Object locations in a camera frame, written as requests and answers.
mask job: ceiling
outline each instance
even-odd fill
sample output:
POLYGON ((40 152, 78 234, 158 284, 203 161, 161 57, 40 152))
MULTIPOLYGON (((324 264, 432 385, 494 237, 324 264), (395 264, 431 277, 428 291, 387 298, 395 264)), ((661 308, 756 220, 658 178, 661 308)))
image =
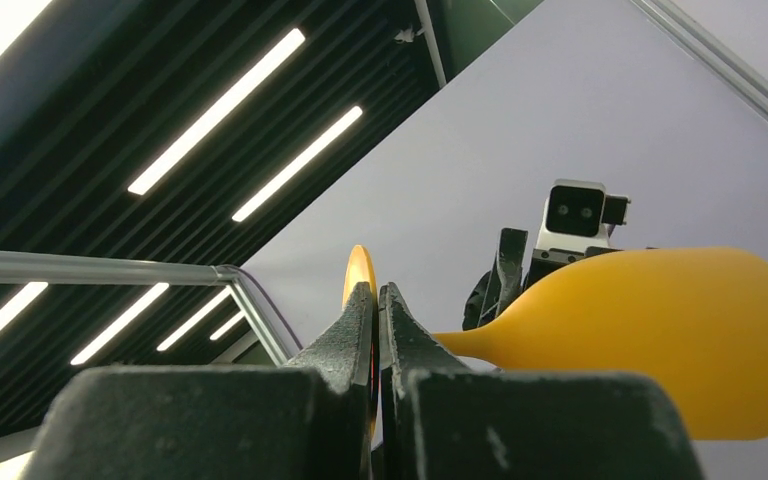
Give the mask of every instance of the ceiling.
POLYGON ((426 0, 440 64, 452 80, 543 0, 426 0))
MULTIPOLYGON (((413 0, 55 0, 0 58, 0 250, 193 264, 246 261, 438 89, 413 0), (304 44, 148 194, 127 191, 293 27, 304 44), (241 223, 232 214, 353 105, 364 114, 241 223)), ((0 306, 19 290, 0 285, 0 306)), ((0 333, 0 436, 38 425, 69 364, 146 291, 47 288, 0 333)), ((203 364, 225 301, 171 287, 85 366, 203 364)))

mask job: metal railing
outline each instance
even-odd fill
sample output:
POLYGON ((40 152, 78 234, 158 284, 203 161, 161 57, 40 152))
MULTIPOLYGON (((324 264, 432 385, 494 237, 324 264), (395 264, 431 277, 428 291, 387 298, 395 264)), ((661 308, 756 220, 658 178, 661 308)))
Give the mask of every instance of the metal railing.
POLYGON ((631 0, 768 120, 768 81, 671 0, 631 0))
POLYGON ((252 301, 235 267, 75 257, 0 251, 0 284, 45 281, 61 285, 228 285, 263 348, 276 365, 290 358, 287 346, 252 301))

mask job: yellow disc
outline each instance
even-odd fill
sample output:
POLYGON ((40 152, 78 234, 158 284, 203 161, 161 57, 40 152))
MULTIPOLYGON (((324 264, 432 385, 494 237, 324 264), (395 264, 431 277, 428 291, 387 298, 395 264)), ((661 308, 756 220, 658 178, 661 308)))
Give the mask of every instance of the yellow disc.
POLYGON ((349 264, 346 267, 346 283, 343 286, 343 308, 349 301, 355 285, 360 282, 369 283, 369 289, 372 292, 372 298, 378 301, 378 289, 375 286, 375 269, 372 268, 372 259, 369 258, 369 252, 363 245, 355 245, 349 255, 349 264))

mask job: yellow balloon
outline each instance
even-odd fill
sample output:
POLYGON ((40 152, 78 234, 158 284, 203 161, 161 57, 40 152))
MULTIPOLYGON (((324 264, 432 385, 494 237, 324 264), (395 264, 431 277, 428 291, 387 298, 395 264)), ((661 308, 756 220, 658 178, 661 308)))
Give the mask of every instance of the yellow balloon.
POLYGON ((505 369, 642 373, 693 438, 768 436, 768 263, 743 250, 589 258, 543 278, 490 324, 436 337, 505 369))

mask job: white panel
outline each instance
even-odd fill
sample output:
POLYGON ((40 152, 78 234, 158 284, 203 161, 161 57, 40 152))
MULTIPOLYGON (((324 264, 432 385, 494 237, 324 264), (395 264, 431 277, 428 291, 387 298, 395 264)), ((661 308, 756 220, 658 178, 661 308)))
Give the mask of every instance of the white panel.
MULTIPOLYGON (((499 230, 536 231, 559 177, 633 198, 620 247, 768 259, 768 124, 630 2, 551 0, 245 267, 305 343, 338 317, 356 243, 429 330, 458 329, 499 230)), ((702 456, 715 480, 768 480, 768 440, 702 456)))
POLYGON ((33 452, 28 452, 0 463, 0 480, 18 480, 32 454, 33 452))
POLYGON ((768 0, 672 0, 768 80, 768 0))

